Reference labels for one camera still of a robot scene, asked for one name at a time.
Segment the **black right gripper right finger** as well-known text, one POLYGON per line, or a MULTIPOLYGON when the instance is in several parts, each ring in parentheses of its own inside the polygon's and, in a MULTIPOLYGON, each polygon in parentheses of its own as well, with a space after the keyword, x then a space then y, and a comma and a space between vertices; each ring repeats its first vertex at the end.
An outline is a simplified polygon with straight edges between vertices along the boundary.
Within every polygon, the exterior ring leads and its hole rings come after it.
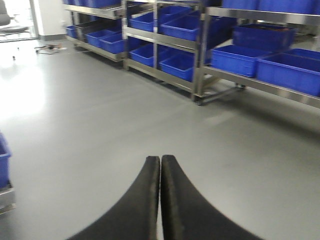
POLYGON ((257 240, 222 214, 189 180, 174 155, 161 158, 160 204, 166 240, 257 240))

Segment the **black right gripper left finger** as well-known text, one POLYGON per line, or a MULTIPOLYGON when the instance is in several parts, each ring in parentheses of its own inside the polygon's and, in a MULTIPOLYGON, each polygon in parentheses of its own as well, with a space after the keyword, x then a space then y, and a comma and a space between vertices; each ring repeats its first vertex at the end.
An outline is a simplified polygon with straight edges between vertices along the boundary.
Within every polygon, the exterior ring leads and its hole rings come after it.
POLYGON ((160 158, 148 156, 126 193, 99 219, 71 240, 155 240, 160 189, 160 158))

